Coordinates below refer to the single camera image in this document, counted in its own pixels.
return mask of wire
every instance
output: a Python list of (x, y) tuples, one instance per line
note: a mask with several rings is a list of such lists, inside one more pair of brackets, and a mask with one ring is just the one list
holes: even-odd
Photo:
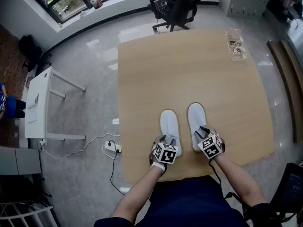
[(299, 26), (299, 23), (298, 23), (298, 21), (296, 19), (295, 19), (295, 21), (297, 22), (297, 26), (295, 28), (297, 28)]
[(112, 175), (110, 176), (110, 183), (114, 186), (114, 188), (117, 189), (118, 192), (120, 192), (122, 195), (125, 195), (123, 192), (121, 192), (121, 191), (114, 185), (114, 183), (113, 183), (113, 181), (112, 181), (112, 178), (113, 178), (113, 175), (114, 175), (115, 160), (118, 158), (118, 157), (117, 157), (117, 154), (118, 154), (119, 150), (116, 149), (116, 143), (115, 143), (113, 140), (110, 140), (109, 143), (110, 143), (111, 141), (112, 141), (112, 142), (114, 143), (114, 145), (115, 145), (116, 155), (115, 155), (115, 158), (114, 158), (114, 160), (113, 160), (113, 171), (112, 171)]
[(208, 162), (208, 164), (209, 164), (209, 166), (213, 169), (213, 171), (214, 171), (216, 177), (217, 177), (218, 180), (219, 180), (219, 184), (220, 184), (220, 186), (221, 186), (221, 179), (220, 179), (220, 177), (218, 176), (218, 174), (217, 174), (217, 172), (216, 172), (214, 166), (211, 164), (212, 160), (213, 160), (213, 159), (210, 159), (209, 162)]
[(158, 25), (158, 33), (160, 34), (160, 27), (159, 27), (158, 19), (157, 19), (157, 25)]
[(33, 142), (33, 144), (34, 144), (34, 145), (37, 145), (37, 144), (39, 144), (39, 142), (38, 142), (38, 143), (34, 143), (33, 139), (31, 139), (31, 141)]
[(289, 217), (287, 217), (287, 218), (282, 219), (282, 220), (281, 220), (281, 223), (285, 223), (285, 222), (290, 221), (290, 219), (291, 219), (293, 216), (295, 216), (295, 215), (296, 215), (296, 213), (292, 214), (291, 216), (289, 216)]
[(89, 142), (84, 146), (83, 149), (77, 150), (76, 152), (72, 152), (72, 153), (70, 153), (70, 154), (68, 154), (68, 155), (65, 155), (64, 157), (61, 157), (61, 158), (54, 157), (54, 156), (52, 156), (50, 153), (48, 153), (48, 152), (44, 149), (44, 144), (42, 144), (42, 149), (43, 149), (43, 151), (45, 151), (48, 155), (50, 155), (52, 158), (54, 158), (54, 159), (56, 159), (56, 160), (61, 160), (61, 159), (64, 159), (64, 158), (66, 158), (66, 157), (69, 157), (69, 156), (72, 155), (72, 154), (77, 154), (78, 152), (84, 151), (85, 148), (86, 148), (86, 146), (88, 146), (88, 144), (90, 144), (91, 142), (93, 142), (96, 138), (103, 138), (103, 137), (105, 137), (105, 136), (107, 136), (107, 135), (120, 137), (120, 135), (118, 135), (118, 134), (110, 134), (110, 133), (106, 133), (106, 134), (103, 135), (103, 136), (96, 136), (96, 137), (93, 138), (91, 141), (89, 141)]
[(113, 160), (114, 160), (115, 158), (112, 158), (111, 156), (109, 156), (108, 154), (106, 154), (106, 153), (104, 152), (104, 147), (105, 147), (105, 145), (104, 145), (104, 146), (102, 146), (102, 152), (103, 152), (103, 154), (104, 154), (104, 155), (106, 155), (107, 157), (109, 157), (109, 158), (111, 158), (111, 159), (113, 159)]

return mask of white cabinet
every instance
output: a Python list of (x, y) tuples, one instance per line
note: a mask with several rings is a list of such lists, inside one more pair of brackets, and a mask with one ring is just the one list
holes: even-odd
[(37, 149), (0, 146), (0, 175), (29, 175), (41, 173)]

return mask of glossy floor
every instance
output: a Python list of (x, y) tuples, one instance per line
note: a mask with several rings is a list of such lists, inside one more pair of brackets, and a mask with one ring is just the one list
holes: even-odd
[[(119, 133), (116, 91), (118, 46), (128, 40), (154, 35), (151, 26), (156, 23), (150, 11), (136, 13), (88, 30), (52, 51), (53, 68), (87, 87), (83, 93), (53, 80), (52, 88), (66, 93), (66, 98), (50, 95), (49, 132), (87, 136), (86, 141), (48, 141), (45, 149), (53, 156), (63, 157), (82, 149), (95, 136)], [(263, 19), (250, 21), (227, 18), (218, 6), (212, 5), (199, 6), (194, 22), (188, 24), (188, 27), (241, 30), (267, 95), (276, 147), (274, 154), (248, 164), (245, 169), (260, 184), (267, 199), (271, 200), (286, 163), (299, 163), (303, 153), (302, 146), (292, 143), (291, 117), (285, 89), (266, 46), (266, 42), (276, 39), (276, 35)], [(165, 27), (160, 28), (161, 33), (168, 31)], [(118, 137), (106, 136), (105, 139), (114, 139), (119, 143)], [(84, 152), (64, 160), (53, 159), (45, 152), (41, 154), (46, 185), (53, 195), (54, 209), (63, 227), (93, 226), (97, 219), (108, 217), (122, 197), (109, 181), (113, 161), (102, 153), (104, 144), (104, 139), (96, 139)], [(124, 182), (122, 158), (115, 161), (113, 182), (116, 186), (127, 187), (129, 185)], [(223, 176), (222, 179), (223, 192), (226, 194), (231, 187)], [(228, 201), (233, 207), (241, 209), (235, 200)], [(140, 212), (138, 219), (144, 216), (148, 205)]]

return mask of black chair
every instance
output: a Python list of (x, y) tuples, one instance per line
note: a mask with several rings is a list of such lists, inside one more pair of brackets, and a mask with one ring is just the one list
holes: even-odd
[(156, 19), (164, 19), (166, 22), (156, 24), (152, 28), (154, 31), (157, 27), (170, 25), (170, 31), (175, 26), (184, 29), (190, 29), (185, 24), (194, 21), (197, 13), (197, 3), (201, 0), (149, 0), (148, 8), (154, 12)]
[(42, 55), (42, 49), (39, 46), (36, 46), (33, 37), (31, 35), (23, 36), (19, 41), (19, 50), (25, 55), (28, 59), (29, 64), (23, 63), (22, 67), (27, 67), (27, 71), (30, 72), (36, 65), (42, 67), (43, 65), (49, 64), (45, 60), (52, 56), (51, 54)]

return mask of hand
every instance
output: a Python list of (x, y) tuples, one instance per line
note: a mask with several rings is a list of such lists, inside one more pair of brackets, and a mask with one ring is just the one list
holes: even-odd
[(224, 152), (225, 152), (225, 141), (223, 138), (221, 138), (217, 131), (214, 129), (214, 127), (211, 127), (211, 126), (208, 126), (208, 125), (203, 125), (203, 126), (200, 126), (200, 129), (202, 129), (204, 132), (205, 132), (205, 137), (208, 137), (210, 134), (215, 134), (216, 137), (219, 139), (219, 141), (221, 142), (221, 154), (219, 155), (222, 155)]
[(5, 102), (6, 99), (7, 99), (7, 97), (8, 97), (8, 96), (7, 96), (6, 94), (3, 94), (3, 96), (1, 97), (1, 101), (2, 101), (2, 102)]
[(154, 156), (154, 151), (156, 150), (158, 143), (163, 142), (163, 143), (166, 144), (166, 142), (165, 142), (165, 137), (166, 137), (166, 135), (162, 135), (162, 136), (158, 136), (158, 137), (155, 139), (154, 143), (152, 144), (151, 152), (150, 152), (150, 155), (149, 155), (150, 166), (151, 166), (153, 163), (158, 163), (158, 164), (160, 164), (160, 165), (162, 165), (162, 166), (165, 167), (165, 170), (164, 170), (164, 172), (162, 173), (162, 175), (163, 175), (163, 174), (166, 172), (166, 170), (167, 170), (167, 164), (162, 163), (162, 162), (159, 162), (159, 161), (157, 160), (157, 158)]
[(2, 103), (0, 110), (5, 112), (6, 103)]

